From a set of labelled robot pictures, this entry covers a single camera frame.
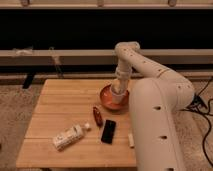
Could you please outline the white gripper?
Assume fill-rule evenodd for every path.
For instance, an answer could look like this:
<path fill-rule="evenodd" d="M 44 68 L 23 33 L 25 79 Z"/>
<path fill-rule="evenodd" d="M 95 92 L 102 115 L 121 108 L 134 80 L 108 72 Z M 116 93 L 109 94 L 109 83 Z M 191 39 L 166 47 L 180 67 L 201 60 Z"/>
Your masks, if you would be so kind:
<path fill-rule="evenodd" d="M 127 87 L 128 82 L 131 78 L 131 74 L 132 74 L 131 67 L 127 68 L 117 67 L 115 71 L 116 79 L 114 81 L 114 85 L 116 87 Z"/>

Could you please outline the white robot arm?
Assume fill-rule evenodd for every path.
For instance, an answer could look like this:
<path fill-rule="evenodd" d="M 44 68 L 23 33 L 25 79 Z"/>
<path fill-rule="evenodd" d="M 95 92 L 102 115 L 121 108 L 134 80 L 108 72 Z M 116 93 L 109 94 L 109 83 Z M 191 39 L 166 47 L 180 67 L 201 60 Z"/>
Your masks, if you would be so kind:
<path fill-rule="evenodd" d="M 137 42 L 120 42 L 116 77 L 120 89 L 129 88 L 136 166 L 138 171 L 186 171 L 173 115 L 189 106 L 195 90 L 178 72 L 139 53 Z M 128 87 L 133 70 L 142 78 Z"/>

